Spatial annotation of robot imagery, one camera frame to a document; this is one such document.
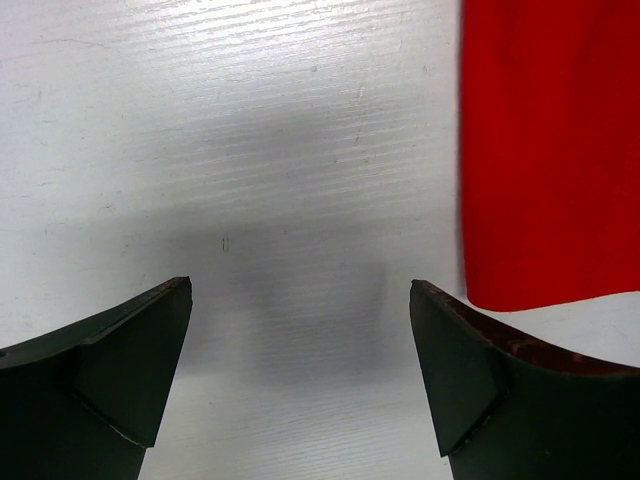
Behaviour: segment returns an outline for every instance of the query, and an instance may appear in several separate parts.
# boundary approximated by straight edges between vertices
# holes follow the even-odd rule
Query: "white wooden surface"
[[[141,478],[450,478],[407,307],[415,277],[464,294],[457,12],[0,3],[2,343],[194,283]],[[640,364],[638,306],[501,318]]]

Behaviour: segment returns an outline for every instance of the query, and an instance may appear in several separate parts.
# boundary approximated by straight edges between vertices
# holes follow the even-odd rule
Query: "red fabric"
[[[462,33],[471,302],[640,289],[640,1],[467,0]]]

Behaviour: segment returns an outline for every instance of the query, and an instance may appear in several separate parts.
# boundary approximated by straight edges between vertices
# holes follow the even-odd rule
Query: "black plastic part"
[[[425,281],[411,323],[456,480],[640,478],[640,369],[546,343]]]
[[[0,352],[0,477],[134,480],[191,314],[188,278]]]

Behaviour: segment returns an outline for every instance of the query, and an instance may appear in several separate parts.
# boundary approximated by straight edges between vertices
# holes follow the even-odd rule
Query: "red cloth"
[[[462,33],[470,301],[640,289],[640,1],[466,0]]]

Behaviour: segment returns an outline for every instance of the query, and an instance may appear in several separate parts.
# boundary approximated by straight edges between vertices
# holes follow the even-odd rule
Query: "red towel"
[[[466,0],[462,34],[471,302],[640,289],[640,1]]]

